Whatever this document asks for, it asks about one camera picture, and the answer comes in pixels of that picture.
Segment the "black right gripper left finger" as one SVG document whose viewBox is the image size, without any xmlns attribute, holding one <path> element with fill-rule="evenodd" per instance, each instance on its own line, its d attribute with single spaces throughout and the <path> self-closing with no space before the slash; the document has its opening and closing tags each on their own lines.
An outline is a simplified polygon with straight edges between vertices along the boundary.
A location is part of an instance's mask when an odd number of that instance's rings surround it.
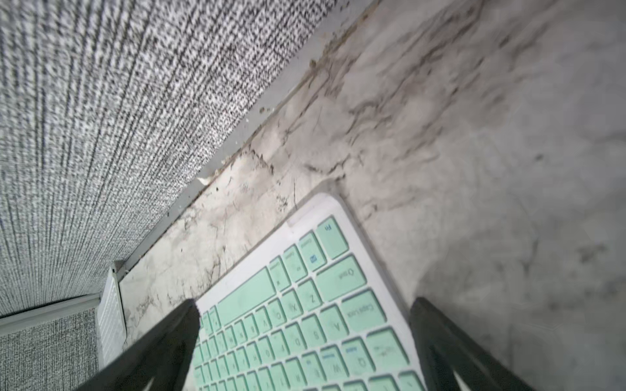
<svg viewBox="0 0 626 391">
<path fill-rule="evenodd" d="M 200 331 L 200 313 L 187 299 L 80 390 L 181 390 Z"/>
</svg>

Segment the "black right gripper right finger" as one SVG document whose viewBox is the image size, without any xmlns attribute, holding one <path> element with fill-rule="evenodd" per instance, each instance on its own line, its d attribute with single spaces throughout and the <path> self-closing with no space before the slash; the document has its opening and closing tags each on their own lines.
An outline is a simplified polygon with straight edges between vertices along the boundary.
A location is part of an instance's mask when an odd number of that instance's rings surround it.
<svg viewBox="0 0 626 391">
<path fill-rule="evenodd" d="M 409 325 L 428 390 L 530 390 L 424 297 L 412 304 Z"/>
</svg>

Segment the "green key keyboard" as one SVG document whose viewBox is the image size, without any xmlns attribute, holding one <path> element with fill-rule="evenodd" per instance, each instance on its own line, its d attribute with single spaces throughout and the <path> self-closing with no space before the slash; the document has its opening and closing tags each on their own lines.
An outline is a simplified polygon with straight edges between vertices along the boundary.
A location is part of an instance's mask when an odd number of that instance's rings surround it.
<svg viewBox="0 0 626 391">
<path fill-rule="evenodd" d="M 198 301 L 198 390 L 423 390 L 405 309 L 321 192 Z"/>
</svg>

